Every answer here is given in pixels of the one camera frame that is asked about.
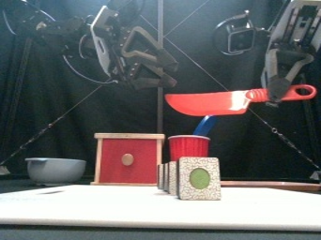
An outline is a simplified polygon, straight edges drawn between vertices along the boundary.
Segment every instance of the white tabletop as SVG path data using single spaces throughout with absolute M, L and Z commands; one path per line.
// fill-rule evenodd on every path
M 221 201 L 182 201 L 157 187 L 67 186 L 0 194 L 0 224 L 321 231 L 321 195 L 222 188 Z

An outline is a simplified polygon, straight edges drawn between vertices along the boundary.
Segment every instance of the red box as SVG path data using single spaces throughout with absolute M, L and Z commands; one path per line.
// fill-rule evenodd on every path
M 163 134 L 96 133 L 94 185 L 157 185 Z

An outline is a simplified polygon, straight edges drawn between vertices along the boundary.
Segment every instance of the red toy knife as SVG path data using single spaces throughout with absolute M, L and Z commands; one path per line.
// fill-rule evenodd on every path
M 312 99 L 316 93 L 316 88 L 310 85 L 293 85 L 282 100 Z M 269 94 L 266 88 L 205 94 L 167 94 L 166 101 L 186 115 L 232 115 L 245 113 L 252 102 L 269 101 Z

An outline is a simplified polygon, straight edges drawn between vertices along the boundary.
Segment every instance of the black curtain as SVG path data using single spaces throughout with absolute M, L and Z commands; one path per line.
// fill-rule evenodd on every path
M 72 16 L 96 15 L 108 1 L 47 0 L 40 8 L 55 20 Z M 261 42 L 244 54 L 228 56 L 213 47 L 211 35 L 217 24 L 232 16 L 250 11 L 257 27 L 269 28 L 284 1 L 277 0 L 166 0 L 165 48 L 179 62 L 171 76 L 178 81 L 167 93 L 202 93 L 246 90 L 261 87 L 261 73 L 268 42 Z M 131 23 L 141 25 L 157 38 L 158 1 L 146 1 L 141 17 Z M 87 174 L 94 175 L 96 140 L 94 133 L 155 133 L 157 89 L 133 90 L 118 84 L 99 87 L 76 76 L 52 45 L 14 36 L 0 21 L 1 29 L 1 159 L 9 157 L 32 136 L 50 127 L 9 161 L 9 171 L 27 173 L 24 158 L 80 158 L 88 162 Z M 107 79 L 98 61 L 74 56 L 74 68 L 87 77 Z M 310 65 L 306 82 L 318 87 L 320 58 Z M 242 115 L 219 116 L 210 131 L 210 155 L 219 158 L 221 174 L 228 178 L 308 179 L 314 168 L 272 132 L 277 129 L 308 158 L 320 163 L 318 117 L 320 97 L 310 106 L 301 101 L 282 103 L 278 108 L 265 103 L 250 105 Z M 312 108 L 312 120 L 306 109 Z M 163 133 L 166 136 L 193 134 L 202 120 L 177 112 L 165 102 Z M 163 161 L 170 160 L 169 142 Z

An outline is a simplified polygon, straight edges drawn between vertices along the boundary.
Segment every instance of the red plastic cup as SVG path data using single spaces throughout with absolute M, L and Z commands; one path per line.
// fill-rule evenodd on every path
M 169 137 L 170 160 L 177 161 L 181 157 L 209 156 L 210 138 L 197 135 L 177 135 Z

